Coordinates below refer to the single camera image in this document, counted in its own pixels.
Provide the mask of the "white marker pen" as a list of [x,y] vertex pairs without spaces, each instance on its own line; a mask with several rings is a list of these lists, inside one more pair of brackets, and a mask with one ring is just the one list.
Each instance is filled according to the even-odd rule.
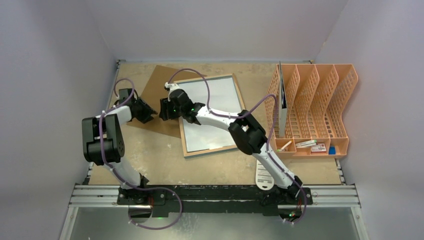
[[296,143],[295,147],[296,148],[308,148],[308,147],[314,146],[316,144],[317,144],[317,140],[313,139],[313,140],[308,140],[308,141]]
[[292,140],[289,140],[285,145],[283,145],[281,148],[277,149],[278,152],[285,152],[287,148],[292,144]]

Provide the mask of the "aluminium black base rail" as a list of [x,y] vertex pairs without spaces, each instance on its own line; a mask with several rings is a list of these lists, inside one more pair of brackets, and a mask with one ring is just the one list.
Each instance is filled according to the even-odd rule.
[[76,185],[69,207],[128,209],[132,215],[165,218],[169,214],[262,214],[295,220],[315,208],[360,207],[353,185],[306,185],[290,196],[277,187],[256,185],[165,185],[163,189],[122,190],[117,185]]

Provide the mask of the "small blue block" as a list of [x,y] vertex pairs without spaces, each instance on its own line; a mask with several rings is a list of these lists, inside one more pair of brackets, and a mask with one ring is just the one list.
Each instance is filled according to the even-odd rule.
[[336,152],[336,148],[335,148],[335,146],[330,146],[329,147],[329,150],[328,150],[328,154],[329,155],[335,155],[337,152]]

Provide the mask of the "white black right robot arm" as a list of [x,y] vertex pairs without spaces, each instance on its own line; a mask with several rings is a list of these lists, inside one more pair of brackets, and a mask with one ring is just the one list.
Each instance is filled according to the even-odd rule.
[[281,189],[280,196],[288,204],[300,195],[306,197],[303,183],[280,160],[270,147],[265,129],[248,110],[239,113],[210,108],[207,104],[193,102],[183,89],[169,92],[160,100],[159,117],[163,121],[182,117],[190,124],[212,126],[227,131],[242,153],[253,156],[272,176],[274,184]]

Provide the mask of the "brown cardboard backing board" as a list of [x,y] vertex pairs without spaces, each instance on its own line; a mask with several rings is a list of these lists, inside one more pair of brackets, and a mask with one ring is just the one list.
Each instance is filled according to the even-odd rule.
[[[141,93],[141,98],[158,113],[161,107],[160,99],[168,96],[164,84],[169,81],[172,75],[177,71],[176,68],[157,65]],[[171,137],[181,137],[179,121],[177,119],[163,121],[158,115],[154,115],[153,119],[147,123],[142,123],[137,119],[133,119],[127,125]]]

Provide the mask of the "orange plastic file organizer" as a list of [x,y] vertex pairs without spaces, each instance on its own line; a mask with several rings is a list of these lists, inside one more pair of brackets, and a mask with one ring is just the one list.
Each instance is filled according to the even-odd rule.
[[[267,93],[274,95],[265,101],[267,129],[275,127],[270,146],[281,159],[342,158],[346,156],[349,137],[342,115],[357,83],[352,64],[281,64],[287,114],[285,138],[279,137],[280,76],[279,64],[272,74]],[[316,140],[325,144],[326,152],[311,153],[310,147],[296,148],[296,143]],[[278,152],[288,141],[286,151]],[[335,146],[336,154],[329,155]]]

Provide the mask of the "small red white box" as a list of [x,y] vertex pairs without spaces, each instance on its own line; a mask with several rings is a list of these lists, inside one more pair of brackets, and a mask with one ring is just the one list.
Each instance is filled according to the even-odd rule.
[[326,153],[327,148],[324,143],[319,143],[319,144],[312,145],[310,147],[310,151],[311,153]]

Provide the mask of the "white labelled remote tag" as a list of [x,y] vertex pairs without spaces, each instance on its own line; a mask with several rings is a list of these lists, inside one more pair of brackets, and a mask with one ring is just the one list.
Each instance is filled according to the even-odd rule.
[[256,161],[255,184],[263,191],[270,190],[275,185],[274,178],[258,160]]

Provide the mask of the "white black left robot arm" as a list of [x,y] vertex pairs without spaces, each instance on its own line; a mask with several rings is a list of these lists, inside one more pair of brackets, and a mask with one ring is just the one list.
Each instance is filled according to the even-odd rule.
[[118,180],[118,204],[147,205],[153,199],[146,188],[148,179],[124,157],[121,125],[133,119],[147,123],[155,114],[136,90],[124,88],[119,90],[117,101],[106,113],[81,121],[83,155],[87,162],[104,167]]

